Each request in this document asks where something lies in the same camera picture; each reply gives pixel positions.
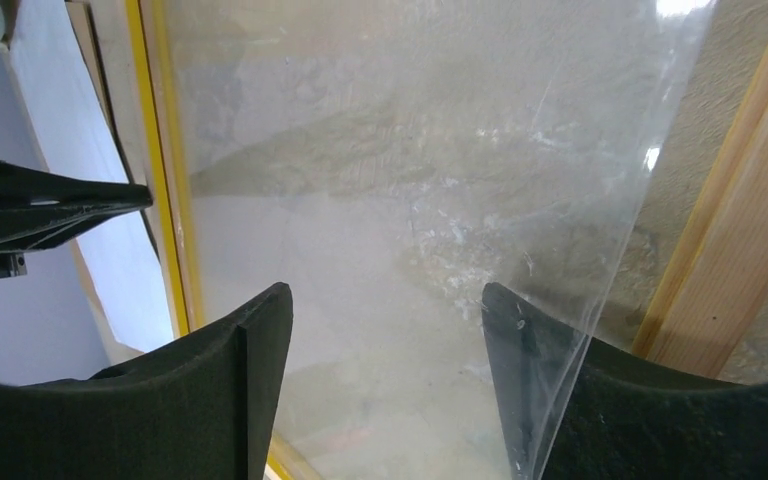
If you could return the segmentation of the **clear plastic glazing sheet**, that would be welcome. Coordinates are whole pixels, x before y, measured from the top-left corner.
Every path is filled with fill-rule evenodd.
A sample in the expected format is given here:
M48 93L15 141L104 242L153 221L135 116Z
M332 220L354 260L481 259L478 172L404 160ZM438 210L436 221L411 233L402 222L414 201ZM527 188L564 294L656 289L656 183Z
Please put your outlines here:
M206 316L324 479L537 479L711 1L164 1Z

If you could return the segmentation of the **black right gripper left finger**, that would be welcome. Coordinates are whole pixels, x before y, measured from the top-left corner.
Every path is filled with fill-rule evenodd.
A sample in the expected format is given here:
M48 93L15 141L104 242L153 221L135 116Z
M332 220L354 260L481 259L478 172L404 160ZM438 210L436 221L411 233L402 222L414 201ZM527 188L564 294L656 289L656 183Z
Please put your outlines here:
M292 335L276 283L85 380L0 384L0 479L259 479Z

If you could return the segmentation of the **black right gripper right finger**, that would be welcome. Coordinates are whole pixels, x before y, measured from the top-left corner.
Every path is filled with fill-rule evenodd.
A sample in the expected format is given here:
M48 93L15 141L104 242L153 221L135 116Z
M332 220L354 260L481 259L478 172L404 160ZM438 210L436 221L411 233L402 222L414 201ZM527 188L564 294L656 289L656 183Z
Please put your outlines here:
M768 382L661 366L498 283L482 326L515 479L768 479Z

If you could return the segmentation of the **yellow wooden picture frame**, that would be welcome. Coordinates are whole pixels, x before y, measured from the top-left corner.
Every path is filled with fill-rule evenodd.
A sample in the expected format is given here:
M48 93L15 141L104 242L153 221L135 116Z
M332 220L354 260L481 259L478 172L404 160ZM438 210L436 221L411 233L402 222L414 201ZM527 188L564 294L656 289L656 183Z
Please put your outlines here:
M187 328L205 315L199 271L189 255L187 165L178 152L177 102L167 77L166 31L155 8L130 1L142 34L174 206L178 268ZM724 369L768 297L768 1L715 5L670 131L660 150L592 337L643 360L737 385ZM324 479L273 425L270 463L287 479Z

